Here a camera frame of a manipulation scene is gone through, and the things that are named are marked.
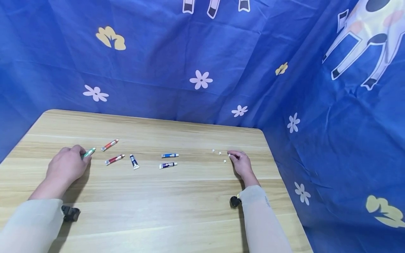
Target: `blue fabric backdrop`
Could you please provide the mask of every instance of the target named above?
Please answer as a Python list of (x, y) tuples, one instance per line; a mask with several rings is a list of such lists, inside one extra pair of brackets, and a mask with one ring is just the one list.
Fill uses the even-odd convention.
[(259, 128), (315, 252), (403, 252), (403, 0), (0, 6), (0, 161), (53, 108)]

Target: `blue paint tube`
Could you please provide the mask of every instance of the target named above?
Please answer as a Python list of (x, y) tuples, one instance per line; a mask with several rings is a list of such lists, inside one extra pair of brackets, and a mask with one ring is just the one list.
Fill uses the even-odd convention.
[(168, 158), (168, 157), (178, 157), (179, 154), (163, 154), (162, 158)]
[(131, 158), (131, 162), (132, 162), (132, 166), (133, 166), (134, 170), (139, 169), (139, 168), (140, 168), (140, 167), (139, 167), (139, 164), (138, 164), (138, 162), (135, 160), (134, 155), (131, 154), (131, 155), (129, 156), (129, 158)]
[(166, 163), (166, 164), (159, 165), (159, 169), (173, 167), (173, 166), (176, 166), (176, 165), (177, 165), (177, 162), (169, 162), (169, 163)]

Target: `finger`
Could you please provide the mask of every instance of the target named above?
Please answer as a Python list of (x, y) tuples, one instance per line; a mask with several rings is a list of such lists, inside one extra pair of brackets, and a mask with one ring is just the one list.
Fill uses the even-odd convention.
[(69, 150), (70, 150), (70, 148), (68, 148), (68, 147), (63, 147), (63, 148), (61, 148), (61, 149), (59, 150), (59, 153), (63, 153), (63, 152), (69, 151)]
[(90, 163), (91, 160), (92, 160), (92, 156), (91, 156), (91, 155), (86, 156), (86, 157), (83, 158), (83, 162), (86, 164), (86, 167), (87, 167), (87, 165), (89, 165), (89, 163)]
[(239, 161), (234, 155), (230, 155), (229, 158), (233, 163), (237, 163)]
[(86, 153), (86, 150), (80, 145), (73, 146), (71, 148), (71, 151), (74, 151), (74, 152), (79, 153), (79, 154), (85, 154)]
[(243, 153), (242, 153), (242, 152), (235, 151), (235, 150), (230, 150), (230, 151), (228, 151), (228, 154), (234, 155), (234, 156), (236, 156), (237, 158), (243, 156)]

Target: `right hand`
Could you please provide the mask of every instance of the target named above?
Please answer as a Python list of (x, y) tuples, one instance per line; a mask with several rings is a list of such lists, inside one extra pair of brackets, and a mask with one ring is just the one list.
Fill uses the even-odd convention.
[(235, 171), (239, 176), (243, 178), (253, 174), (250, 159), (245, 152), (230, 150), (228, 154), (230, 154), (229, 158), (232, 160)]
[(238, 173), (238, 175), (241, 176), (242, 180), (244, 181), (245, 187), (251, 185), (260, 185), (253, 173), (250, 159), (245, 152), (230, 150), (228, 151), (228, 154), (230, 154), (229, 158), (235, 167), (236, 173)]

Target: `cartoon leg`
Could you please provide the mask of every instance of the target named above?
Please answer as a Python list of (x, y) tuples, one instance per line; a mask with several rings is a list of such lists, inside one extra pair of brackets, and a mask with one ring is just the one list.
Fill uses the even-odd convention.
[(326, 52), (326, 54), (324, 55), (323, 59), (322, 59), (322, 63), (329, 57), (329, 55), (332, 53), (332, 51), (340, 44), (340, 42), (342, 42), (342, 40), (344, 38), (346, 38), (346, 36), (349, 33), (347, 32), (346, 29), (344, 29), (335, 39), (335, 41), (332, 43), (332, 45), (330, 46), (330, 48), (328, 49), (328, 51)]
[(183, 0), (183, 13), (194, 13), (194, 0)]
[(342, 62), (332, 71), (332, 80), (338, 78), (366, 51), (368, 44), (365, 40), (360, 40), (353, 49), (346, 55)]
[(220, 5), (220, 0), (211, 0), (209, 2), (209, 7), (207, 10), (207, 15), (214, 19), (215, 16), (217, 15), (217, 11), (218, 11), (218, 6)]
[(383, 45), (381, 55), (375, 69), (371, 73), (370, 77), (361, 84), (361, 87), (366, 87), (369, 91), (373, 89), (374, 85), (378, 82), (378, 80), (381, 78), (387, 67), (391, 64), (392, 60), (396, 56), (403, 35), (403, 33), (398, 34), (397, 36), (393, 36), (392, 33), (390, 34), (387, 42)]
[(250, 12), (250, 0), (239, 0), (239, 11)]

